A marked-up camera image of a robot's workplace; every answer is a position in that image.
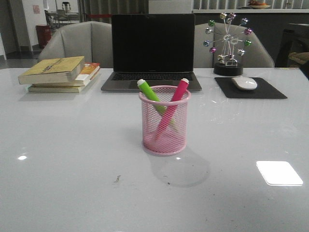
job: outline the chair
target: chair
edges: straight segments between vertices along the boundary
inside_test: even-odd
[[[212,68],[213,65],[218,62],[216,57],[222,50],[223,43],[221,41],[216,41],[222,39],[222,36],[216,33],[206,34],[206,28],[209,28],[208,24],[200,24],[195,26],[194,68]],[[232,32],[231,34],[239,34],[243,32],[244,29],[245,27],[242,26],[231,25],[230,32]],[[215,23],[214,32],[223,34],[223,32],[225,32],[225,25],[223,23]],[[239,39],[246,40],[247,37],[250,39],[252,44],[244,48],[246,52],[243,56],[237,55],[236,52],[236,60],[241,63],[244,68],[275,67],[273,59],[257,38],[256,34],[252,32],[249,36],[246,36],[242,33],[239,36]],[[217,52],[215,54],[211,54],[209,52],[209,48],[212,44],[210,44],[209,47],[204,47],[203,42],[205,40],[216,41],[215,47],[217,48]]]
[[[61,27],[41,51],[38,60],[85,56],[85,62],[112,68],[112,26],[95,21]]]
[[[60,21],[67,21],[67,24],[69,24],[69,22],[71,23],[71,20],[69,17],[67,17],[66,15],[66,11],[65,10],[57,10],[57,20],[58,20],[58,27],[60,27]]]
[[[49,14],[49,12],[47,10],[44,10],[44,12],[45,12],[45,18],[46,18],[47,25],[49,25],[50,28],[53,28],[53,18],[52,18],[52,16]]]

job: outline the black mouse pad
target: black mouse pad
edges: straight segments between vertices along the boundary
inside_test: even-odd
[[[215,77],[216,82],[228,98],[286,99],[287,97],[260,77],[252,77],[257,83],[254,90],[240,90],[232,82],[232,77]]]

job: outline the ornament base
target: ornament base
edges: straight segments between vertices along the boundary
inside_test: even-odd
[[[239,76],[243,74],[243,66],[237,64],[237,66],[226,66],[225,64],[215,63],[213,72],[222,76]]]

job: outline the laptop screen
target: laptop screen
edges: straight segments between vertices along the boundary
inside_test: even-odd
[[[113,15],[114,71],[192,71],[194,28],[194,14]]]

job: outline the door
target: door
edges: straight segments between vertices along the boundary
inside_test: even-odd
[[[0,0],[0,33],[5,54],[19,51],[9,0]]]

